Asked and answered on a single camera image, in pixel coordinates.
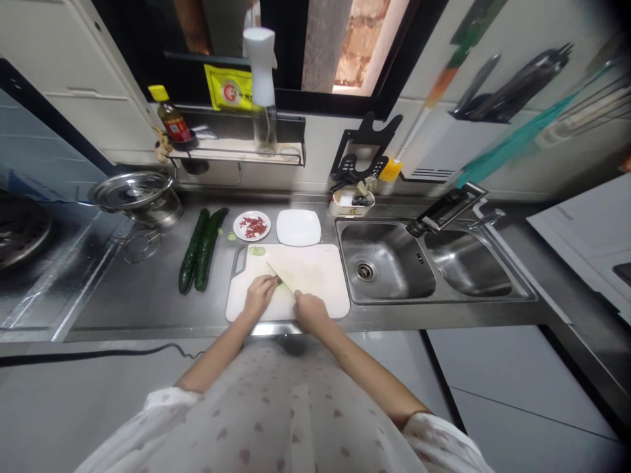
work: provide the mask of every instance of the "power cord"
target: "power cord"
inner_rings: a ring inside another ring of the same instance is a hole
[[[46,353],[42,355],[15,355],[0,357],[0,368],[38,365],[40,363],[60,363],[62,361],[78,361],[108,356],[144,356],[158,353],[159,351],[170,347],[174,347],[184,358],[196,359],[199,355],[204,353],[203,351],[200,351],[195,356],[192,356],[189,353],[185,353],[178,344],[170,343],[148,350],[111,349],[101,351],[78,351],[76,353]]]

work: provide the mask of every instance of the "stainless steel sink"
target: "stainless steel sink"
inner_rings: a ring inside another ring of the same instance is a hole
[[[350,296],[356,304],[536,300],[508,255],[469,221],[415,238],[406,222],[336,222]]]
[[[472,297],[501,297],[513,291],[513,283],[499,261],[471,233],[428,233],[425,246],[445,281],[458,292]]]
[[[412,235],[391,223],[353,223],[341,236],[346,275],[363,298],[418,299],[430,296],[436,279]]]

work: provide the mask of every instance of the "white dish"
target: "white dish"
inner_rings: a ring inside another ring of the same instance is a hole
[[[320,220],[312,210],[282,210],[276,219],[278,241],[288,246],[320,243]]]
[[[252,236],[251,238],[248,238],[247,236],[245,236],[245,231],[247,229],[247,226],[245,225],[241,226],[241,222],[245,218],[258,218],[258,217],[261,217],[263,219],[263,222],[267,228],[261,235]],[[237,235],[241,240],[259,241],[261,238],[264,238],[269,233],[269,230],[271,229],[271,221],[269,220],[269,217],[263,212],[259,212],[258,210],[249,210],[247,212],[243,212],[239,217],[235,218],[235,222],[232,226],[232,229],[235,232],[235,235]]]

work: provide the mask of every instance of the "sleeve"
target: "sleeve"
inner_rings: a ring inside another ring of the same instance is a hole
[[[103,442],[76,473],[137,470],[201,398],[180,388],[149,394],[143,410]]]
[[[440,417],[414,414],[402,433],[429,470],[434,465],[454,472],[493,473],[475,442]]]

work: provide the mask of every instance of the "hand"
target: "hand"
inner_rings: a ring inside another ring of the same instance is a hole
[[[245,307],[242,314],[260,319],[265,309],[268,308],[269,301],[278,286],[278,280],[274,276],[259,276],[252,281],[245,297]]]
[[[303,294],[297,290],[296,305],[294,305],[294,313],[298,324],[305,332],[309,332],[316,338],[321,338],[327,332],[327,327],[332,322],[327,311],[324,301],[313,294]]]

